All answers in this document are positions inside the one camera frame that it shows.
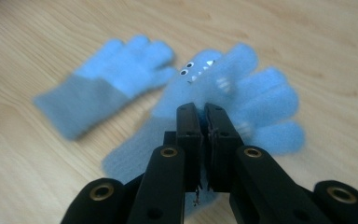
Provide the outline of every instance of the wooden table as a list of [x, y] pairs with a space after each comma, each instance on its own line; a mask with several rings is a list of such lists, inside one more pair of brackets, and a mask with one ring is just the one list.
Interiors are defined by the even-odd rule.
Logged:
[[[60, 222], [145, 120], [160, 91], [68, 142], [31, 102], [107, 39], [136, 34], [169, 44], [177, 68], [202, 49], [254, 47], [301, 98], [307, 144], [278, 163], [307, 189], [325, 179], [358, 189], [358, 1], [0, 0], [0, 223]], [[227, 195], [186, 223], [235, 223]]]

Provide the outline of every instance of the wooden surface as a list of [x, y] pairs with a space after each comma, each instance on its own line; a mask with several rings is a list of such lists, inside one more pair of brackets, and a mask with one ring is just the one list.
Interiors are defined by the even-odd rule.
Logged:
[[[76, 142], [31, 103], [107, 39], [136, 34], [166, 41], [178, 68], [202, 49], [253, 46], [260, 68], [279, 67], [301, 97], [307, 144], [276, 160], [307, 189], [325, 179], [358, 189], [358, 1], [0, 0], [0, 223], [59, 223], [142, 124], [159, 91]], [[186, 223], [235, 223], [227, 195]]]

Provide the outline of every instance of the glove with cartoon face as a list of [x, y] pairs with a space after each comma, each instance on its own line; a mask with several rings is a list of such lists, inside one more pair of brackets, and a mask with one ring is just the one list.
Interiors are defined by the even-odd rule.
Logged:
[[[123, 183], [142, 174], [153, 149], [163, 143], [164, 133], [176, 128], [176, 108], [194, 103], [203, 118], [206, 103], [219, 105], [228, 113], [246, 145], [262, 147], [272, 154], [299, 150], [304, 133], [290, 118], [296, 113], [298, 97], [284, 75], [270, 67], [252, 73], [257, 67], [255, 52], [244, 44], [222, 54], [206, 49], [190, 60], [167, 85], [142, 128], [104, 160], [108, 176]], [[207, 186], [201, 171], [202, 186]], [[216, 194], [200, 191], [201, 206]], [[186, 195], [186, 214], [195, 208], [195, 193]]]
[[60, 134], [77, 139], [144, 91], [164, 85], [176, 70], [173, 51], [144, 35], [127, 44], [106, 42], [60, 86], [34, 98], [34, 104]]

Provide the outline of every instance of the eye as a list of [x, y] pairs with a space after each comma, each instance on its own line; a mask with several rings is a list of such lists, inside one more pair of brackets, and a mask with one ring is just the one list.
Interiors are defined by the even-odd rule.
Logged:
[[188, 70], [184, 69], [180, 72], [180, 75], [185, 76], [185, 75], [187, 75], [187, 73], [188, 73]]
[[192, 67], [193, 65], [194, 65], [194, 63], [188, 63], [188, 64], [186, 65], [186, 67], [190, 68], [190, 67]]

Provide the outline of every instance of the blue glove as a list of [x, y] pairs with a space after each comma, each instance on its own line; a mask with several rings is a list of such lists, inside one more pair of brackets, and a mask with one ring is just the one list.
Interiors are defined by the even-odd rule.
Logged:
[[170, 47], [144, 35], [127, 44], [112, 39], [34, 104], [63, 137], [74, 140], [139, 94], [167, 83], [176, 73], [172, 60]]
[[[164, 133], [175, 131], [176, 108], [191, 102], [201, 118], [206, 103], [225, 108], [247, 145], [272, 154], [299, 150], [304, 132], [290, 120], [298, 108], [296, 92], [276, 68], [253, 74], [257, 61], [255, 52], [243, 44], [225, 55], [213, 49], [197, 54], [167, 85], [144, 126], [103, 160], [107, 175], [127, 183], [143, 173], [153, 149], [162, 145]], [[205, 171], [201, 173], [201, 183], [207, 186]], [[215, 197], [204, 188], [200, 205]], [[195, 198], [195, 193], [186, 195], [186, 215], [200, 207], [194, 206]]]

